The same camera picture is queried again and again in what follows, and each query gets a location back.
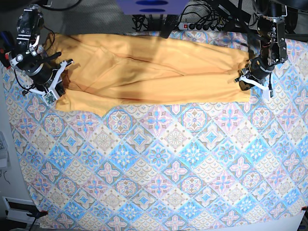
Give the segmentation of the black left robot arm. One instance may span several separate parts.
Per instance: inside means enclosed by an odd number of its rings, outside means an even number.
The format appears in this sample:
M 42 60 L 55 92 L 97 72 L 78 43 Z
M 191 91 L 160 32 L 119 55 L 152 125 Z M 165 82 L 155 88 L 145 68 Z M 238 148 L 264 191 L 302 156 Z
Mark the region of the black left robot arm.
M 258 16 L 257 34 L 238 18 L 248 35 L 260 41 L 260 55 L 250 59 L 248 65 L 240 71 L 240 76 L 234 81 L 240 89 L 246 91 L 252 87 L 262 88 L 267 77 L 278 64 L 288 59 L 285 42 L 285 22 L 287 6 L 273 0 L 254 0 L 253 8 Z

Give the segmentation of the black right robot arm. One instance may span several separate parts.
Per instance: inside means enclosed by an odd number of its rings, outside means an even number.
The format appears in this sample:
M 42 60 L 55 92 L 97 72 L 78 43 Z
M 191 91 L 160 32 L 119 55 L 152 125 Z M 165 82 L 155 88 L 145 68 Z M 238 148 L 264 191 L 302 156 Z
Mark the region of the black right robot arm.
M 23 87 L 23 94 L 39 94 L 47 102 L 53 102 L 65 94 L 61 74 L 72 60 L 58 65 L 51 63 L 62 53 L 48 55 L 39 44 L 40 31 L 44 27 L 39 5 L 30 4 L 23 9 L 17 22 L 18 35 L 14 49 L 9 53 L 9 63 L 14 70 L 24 72 L 33 81 L 29 87 Z

